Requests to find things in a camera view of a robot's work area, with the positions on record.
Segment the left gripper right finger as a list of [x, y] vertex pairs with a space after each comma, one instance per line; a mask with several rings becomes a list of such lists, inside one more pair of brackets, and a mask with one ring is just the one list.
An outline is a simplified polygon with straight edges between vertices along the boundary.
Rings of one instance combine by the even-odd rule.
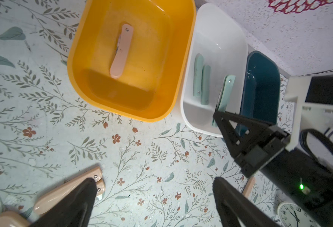
[[279, 225], [261, 212], [227, 180], [214, 179], [213, 195], [223, 227], [278, 227]]

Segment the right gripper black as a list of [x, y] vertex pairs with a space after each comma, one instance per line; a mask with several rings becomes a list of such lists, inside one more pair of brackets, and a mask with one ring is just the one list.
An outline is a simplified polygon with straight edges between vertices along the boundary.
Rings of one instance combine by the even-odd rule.
[[263, 169], [290, 139], [290, 134], [271, 122], [230, 112], [213, 115], [232, 158], [247, 178]]

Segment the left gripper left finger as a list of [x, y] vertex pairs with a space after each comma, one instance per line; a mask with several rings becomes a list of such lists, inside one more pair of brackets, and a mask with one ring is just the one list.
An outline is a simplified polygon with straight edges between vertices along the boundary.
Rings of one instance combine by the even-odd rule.
[[31, 226], [86, 227], [89, 224], [96, 194], [95, 181], [87, 178]]

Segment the pink fruit knife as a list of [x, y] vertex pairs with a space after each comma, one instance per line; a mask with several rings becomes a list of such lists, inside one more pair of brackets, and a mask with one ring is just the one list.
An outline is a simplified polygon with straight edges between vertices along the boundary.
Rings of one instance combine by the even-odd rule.
[[31, 223], [20, 214], [5, 211], [0, 214], [0, 227], [29, 227]]
[[45, 214], [87, 178], [95, 181], [97, 188], [96, 198], [101, 200], [106, 187], [102, 178], [101, 168], [98, 166], [41, 196], [33, 207], [34, 213], [37, 215]]
[[251, 192], [252, 192], [252, 189], [253, 189], [253, 186], [256, 182], [256, 179], [255, 177], [251, 177], [248, 181], [247, 181], [247, 184], [245, 185], [244, 187], [244, 190], [242, 191], [242, 195], [246, 198], [249, 198]]
[[124, 72], [127, 57], [131, 47], [133, 31], [134, 29], [130, 24], [122, 25], [116, 54], [110, 67], [110, 76], [113, 79], [120, 78]]

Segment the mint fruit knife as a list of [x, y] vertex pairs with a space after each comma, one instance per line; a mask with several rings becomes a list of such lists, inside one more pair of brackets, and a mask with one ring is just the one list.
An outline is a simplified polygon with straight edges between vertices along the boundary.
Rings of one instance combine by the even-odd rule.
[[201, 85], [201, 104], [206, 106], [210, 100], [210, 76], [211, 66], [205, 65], [202, 70], [202, 85]]
[[194, 83], [193, 83], [193, 96], [201, 96], [202, 85], [202, 70], [204, 65], [204, 57], [197, 54], [194, 61]]
[[215, 112], [225, 112], [230, 101], [235, 75], [227, 75], [223, 80], [223, 85], [218, 97]]

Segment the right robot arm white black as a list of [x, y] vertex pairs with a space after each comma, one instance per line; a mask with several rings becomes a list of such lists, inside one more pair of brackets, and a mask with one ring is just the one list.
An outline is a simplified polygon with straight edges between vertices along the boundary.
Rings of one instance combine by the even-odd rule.
[[229, 112], [213, 116], [245, 177], [262, 172], [322, 227], [333, 227], [333, 171], [298, 148], [278, 126]]

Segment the dark teal storage box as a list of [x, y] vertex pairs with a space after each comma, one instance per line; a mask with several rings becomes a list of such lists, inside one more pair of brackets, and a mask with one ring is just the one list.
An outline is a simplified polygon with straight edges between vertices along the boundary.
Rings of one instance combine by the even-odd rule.
[[280, 72], [269, 57], [259, 51], [248, 54], [245, 71], [236, 77], [239, 93], [237, 114], [277, 124], [280, 101]]

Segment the white plastic storage box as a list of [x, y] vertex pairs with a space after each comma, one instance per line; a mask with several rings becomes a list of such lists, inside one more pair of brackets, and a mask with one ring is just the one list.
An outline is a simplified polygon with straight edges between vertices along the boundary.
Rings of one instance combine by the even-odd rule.
[[[196, 56], [204, 57], [204, 64], [211, 66], [210, 102], [202, 105], [193, 96], [194, 62]], [[184, 123], [202, 134], [221, 137], [218, 127], [213, 126], [213, 114], [223, 87], [224, 78], [235, 76], [227, 111], [239, 113], [245, 84], [248, 44], [240, 26], [223, 10], [206, 3], [199, 7], [183, 86], [176, 107]]]

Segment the yellow plastic storage box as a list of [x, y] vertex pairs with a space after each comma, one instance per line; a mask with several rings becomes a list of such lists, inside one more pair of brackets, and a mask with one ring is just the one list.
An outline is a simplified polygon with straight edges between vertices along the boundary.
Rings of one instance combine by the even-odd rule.
[[[164, 119], [176, 103], [195, 20], [194, 1], [87, 1], [68, 56], [73, 88], [102, 110]], [[134, 31], [124, 72], [113, 79], [123, 24]]]

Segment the white twin-bell alarm clock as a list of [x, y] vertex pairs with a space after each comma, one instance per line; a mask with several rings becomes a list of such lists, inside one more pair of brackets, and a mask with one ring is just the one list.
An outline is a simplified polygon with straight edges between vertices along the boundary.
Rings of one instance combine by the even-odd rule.
[[291, 202], [278, 205], [277, 215], [282, 227], [319, 227], [320, 225], [302, 208]]

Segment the floral patterned table mat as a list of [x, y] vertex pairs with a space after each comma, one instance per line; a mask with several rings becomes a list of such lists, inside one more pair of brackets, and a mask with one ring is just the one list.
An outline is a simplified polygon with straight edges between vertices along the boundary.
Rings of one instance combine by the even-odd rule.
[[169, 115], [144, 123], [87, 104], [67, 73], [85, 1], [0, 1], [0, 214], [94, 167], [106, 185], [91, 227], [219, 227], [221, 176], [247, 179], [217, 137]]

